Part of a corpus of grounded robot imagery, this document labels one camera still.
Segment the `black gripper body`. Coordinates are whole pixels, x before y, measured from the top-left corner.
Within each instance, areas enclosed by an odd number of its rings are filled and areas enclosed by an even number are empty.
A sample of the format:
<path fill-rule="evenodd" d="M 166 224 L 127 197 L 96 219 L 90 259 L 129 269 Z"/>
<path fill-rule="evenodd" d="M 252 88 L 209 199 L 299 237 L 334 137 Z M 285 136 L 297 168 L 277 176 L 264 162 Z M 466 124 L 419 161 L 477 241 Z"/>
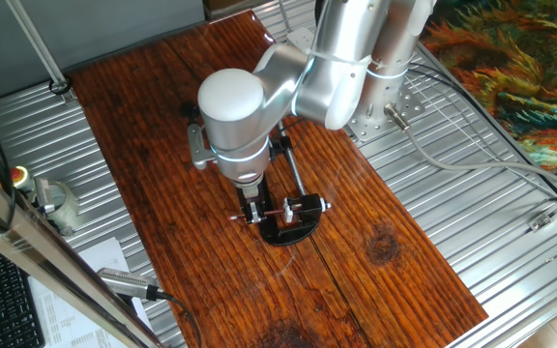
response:
<path fill-rule="evenodd" d="M 237 183 L 236 189 L 241 204 L 249 204 L 250 202 L 263 204 L 269 200 L 267 183 L 265 181 L 247 184 Z"/>

